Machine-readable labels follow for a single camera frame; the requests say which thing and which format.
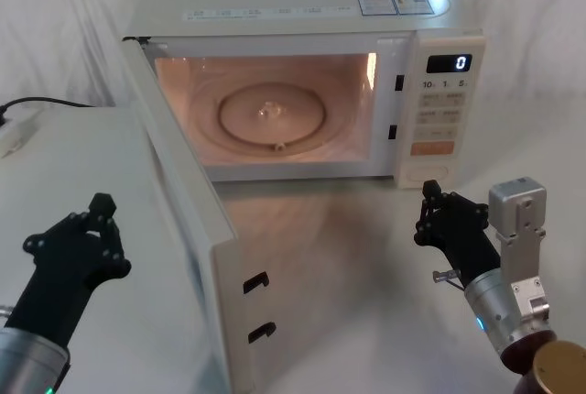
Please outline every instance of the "white microwave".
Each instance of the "white microwave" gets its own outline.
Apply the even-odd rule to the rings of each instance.
[[[122,52],[233,393],[254,385],[248,342],[274,325],[262,305],[266,322],[258,307],[258,328],[243,322],[243,282],[266,278],[243,277],[211,181],[449,184],[484,44],[460,0],[139,1]]]

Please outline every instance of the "power strip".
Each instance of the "power strip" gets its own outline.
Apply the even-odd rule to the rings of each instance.
[[[0,159],[17,151],[24,143],[25,126],[37,116],[39,110],[11,108],[5,114],[6,122],[0,126]]]

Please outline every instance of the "white table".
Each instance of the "white table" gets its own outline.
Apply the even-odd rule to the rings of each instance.
[[[206,336],[181,252],[157,208],[134,118],[126,110],[63,109],[41,122],[24,147],[0,159],[1,303],[14,305],[34,270],[25,238],[108,192],[133,268],[92,295],[60,392],[194,392]]]
[[[493,184],[522,175],[548,188],[542,281],[557,333],[581,344],[584,104],[544,107],[539,127],[510,123],[497,135],[483,121],[491,106],[477,108],[458,189],[482,202]],[[222,393],[131,112],[60,110],[43,122],[22,149],[0,159],[0,303],[16,302],[32,273],[23,240],[82,211],[95,192],[109,192],[133,270],[93,294],[61,392]],[[419,192],[372,180],[224,184],[218,191],[240,233],[246,273],[265,269],[271,278],[266,307],[277,333],[251,346],[260,389],[512,391],[517,377],[500,364],[461,292],[433,284],[431,272],[447,268],[445,258],[413,243]]]

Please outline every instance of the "microwave door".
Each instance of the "microwave door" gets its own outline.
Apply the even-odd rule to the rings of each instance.
[[[230,391],[250,392],[253,381],[244,305],[243,253],[235,231],[179,128],[141,46],[135,40],[127,40],[122,43],[122,52],[138,97],[135,110],[156,159],[158,189],[167,197],[187,255],[195,259],[199,269],[195,275],[201,277],[201,288],[196,290],[201,292],[212,352]]]

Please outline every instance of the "digital display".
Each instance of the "digital display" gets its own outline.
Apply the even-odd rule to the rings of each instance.
[[[472,64],[472,55],[432,55],[428,59],[427,73],[455,73],[469,71]]]

